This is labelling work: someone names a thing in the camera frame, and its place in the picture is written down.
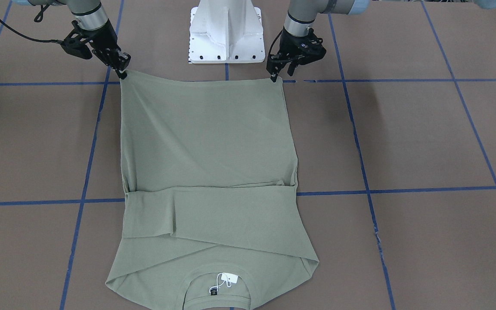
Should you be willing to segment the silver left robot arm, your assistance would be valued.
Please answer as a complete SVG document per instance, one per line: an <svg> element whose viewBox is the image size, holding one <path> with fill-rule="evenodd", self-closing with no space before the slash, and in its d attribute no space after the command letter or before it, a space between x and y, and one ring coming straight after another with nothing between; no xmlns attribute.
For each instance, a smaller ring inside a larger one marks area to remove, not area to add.
<svg viewBox="0 0 496 310"><path fill-rule="evenodd" d="M282 30L272 45L279 43L277 53L269 48L266 70L276 82L284 67L293 76L300 65L319 61L326 55L323 39L314 33L313 24L319 14L358 15L365 12L369 0L291 0Z"/></svg>

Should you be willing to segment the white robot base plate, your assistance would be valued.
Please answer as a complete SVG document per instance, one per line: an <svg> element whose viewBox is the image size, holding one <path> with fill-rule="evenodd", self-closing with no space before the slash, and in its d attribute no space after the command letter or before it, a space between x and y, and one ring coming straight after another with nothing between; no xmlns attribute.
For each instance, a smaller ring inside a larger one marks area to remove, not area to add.
<svg viewBox="0 0 496 310"><path fill-rule="evenodd" d="M201 0L189 16L189 63L261 63L266 58L262 14L251 0Z"/></svg>

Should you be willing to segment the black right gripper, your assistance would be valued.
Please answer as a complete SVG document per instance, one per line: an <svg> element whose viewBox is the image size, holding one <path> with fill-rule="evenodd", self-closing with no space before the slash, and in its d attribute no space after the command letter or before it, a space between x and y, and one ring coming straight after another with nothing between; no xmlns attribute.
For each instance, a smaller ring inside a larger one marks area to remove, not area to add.
<svg viewBox="0 0 496 310"><path fill-rule="evenodd" d="M106 66L118 72L118 78L127 78L127 66L131 56L122 52L118 46L118 36L110 20L95 30L85 30L79 22L71 22L74 29L61 43L63 50L81 59L91 59L93 55L98 57Z"/></svg>

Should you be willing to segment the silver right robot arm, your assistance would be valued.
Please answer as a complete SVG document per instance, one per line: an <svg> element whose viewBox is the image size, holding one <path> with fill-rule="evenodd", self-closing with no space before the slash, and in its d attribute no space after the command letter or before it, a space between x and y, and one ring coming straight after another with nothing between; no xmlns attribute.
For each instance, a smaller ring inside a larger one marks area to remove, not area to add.
<svg viewBox="0 0 496 310"><path fill-rule="evenodd" d="M100 0L16 0L15 3L44 9L67 6L74 16L73 30L65 39L55 42L69 55L81 59L96 56L115 71L119 79L126 78L131 57L119 47L116 31Z"/></svg>

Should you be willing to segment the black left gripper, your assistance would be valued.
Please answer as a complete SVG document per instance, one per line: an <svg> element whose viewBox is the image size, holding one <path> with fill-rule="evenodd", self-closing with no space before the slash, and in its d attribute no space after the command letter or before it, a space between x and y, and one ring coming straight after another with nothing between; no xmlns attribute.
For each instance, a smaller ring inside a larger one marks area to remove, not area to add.
<svg viewBox="0 0 496 310"><path fill-rule="evenodd" d="M293 76L299 65L307 65L324 58L323 39L314 34L312 27L304 37L296 37L282 29L271 44L267 55L267 72L275 83L280 71L288 65L287 73Z"/></svg>

